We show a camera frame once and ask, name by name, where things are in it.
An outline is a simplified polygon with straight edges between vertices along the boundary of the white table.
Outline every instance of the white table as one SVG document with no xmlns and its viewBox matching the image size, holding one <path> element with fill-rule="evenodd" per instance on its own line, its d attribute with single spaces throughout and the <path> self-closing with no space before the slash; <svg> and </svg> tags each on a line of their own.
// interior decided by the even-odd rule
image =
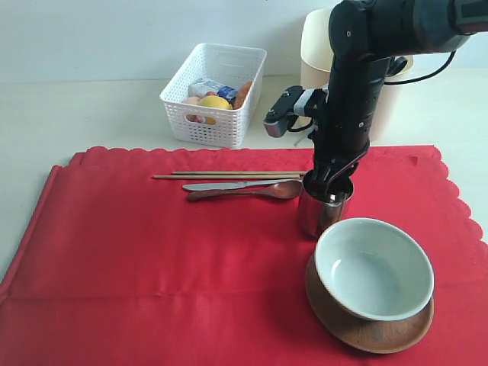
<svg viewBox="0 0 488 366">
<path fill-rule="evenodd" d="M 265 78 L 262 99 L 242 147 L 293 147 L 297 135 L 269 137 L 262 126 L 267 110 L 298 77 Z M 52 167 L 66 164 L 92 146 L 199 149 L 173 138 L 159 93 L 166 81 L 0 85 L 0 277 L 24 233 Z M 488 227 L 483 192 L 488 167 L 488 69 L 448 69 L 406 86 L 391 124 L 374 145 L 434 144 L 450 179 Z M 300 147 L 312 147 L 306 140 Z"/>
</svg>

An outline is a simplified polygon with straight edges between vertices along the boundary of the beige container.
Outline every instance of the beige container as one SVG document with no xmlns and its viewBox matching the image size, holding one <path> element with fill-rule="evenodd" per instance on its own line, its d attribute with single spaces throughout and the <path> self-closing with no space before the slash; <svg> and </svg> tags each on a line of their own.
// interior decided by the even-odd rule
<svg viewBox="0 0 488 366">
<path fill-rule="evenodd" d="M 322 88 L 329 82 L 330 69 L 334 53 L 329 43 L 329 16 L 332 9 L 320 9 L 309 13 L 303 25 L 301 41 L 301 73 L 300 84 L 303 88 Z M 413 66 L 413 57 L 406 56 L 408 63 L 405 69 L 387 78 L 388 82 L 404 80 Z M 381 137 L 393 115 L 393 110 L 402 90 L 401 85 L 385 85 L 378 100 L 370 140 Z M 308 124 L 310 119 L 299 118 L 298 124 Z"/>
</svg>

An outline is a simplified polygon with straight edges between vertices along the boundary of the white bowl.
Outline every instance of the white bowl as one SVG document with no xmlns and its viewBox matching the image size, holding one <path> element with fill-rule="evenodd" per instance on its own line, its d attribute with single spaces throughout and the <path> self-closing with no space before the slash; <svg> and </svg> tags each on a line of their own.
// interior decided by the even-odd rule
<svg viewBox="0 0 488 366">
<path fill-rule="evenodd" d="M 315 265 L 335 300 L 364 319 L 413 316 L 434 290 L 434 271 L 420 245 L 399 228 L 375 219 L 331 225 L 319 238 Z"/>
</svg>

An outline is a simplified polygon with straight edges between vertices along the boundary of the wooden plate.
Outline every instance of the wooden plate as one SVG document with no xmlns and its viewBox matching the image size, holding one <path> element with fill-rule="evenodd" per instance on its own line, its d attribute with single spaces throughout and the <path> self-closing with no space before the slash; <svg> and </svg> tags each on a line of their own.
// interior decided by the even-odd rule
<svg viewBox="0 0 488 366">
<path fill-rule="evenodd" d="M 387 354 L 415 345 L 429 330 L 434 299 L 410 318 L 393 322 L 359 319 L 343 310 L 323 286 L 312 258 L 307 264 L 307 296 L 319 321 L 338 339 L 366 352 Z"/>
</svg>

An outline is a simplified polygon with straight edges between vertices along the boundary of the stainless steel cup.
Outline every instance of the stainless steel cup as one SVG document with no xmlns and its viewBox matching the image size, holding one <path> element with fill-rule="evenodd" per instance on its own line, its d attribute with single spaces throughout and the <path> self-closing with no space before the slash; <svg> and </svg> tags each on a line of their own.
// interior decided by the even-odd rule
<svg viewBox="0 0 488 366">
<path fill-rule="evenodd" d="M 325 229 L 342 219 L 348 209 L 354 192 L 354 185 L 349 177 L 337 178 L 328 192 L 322 197 L 310 192 L 310 176 L 303 177 L 303 190 L 298 203 L 298 225 L 309 236 L 317 239 Z"/>
</svg>

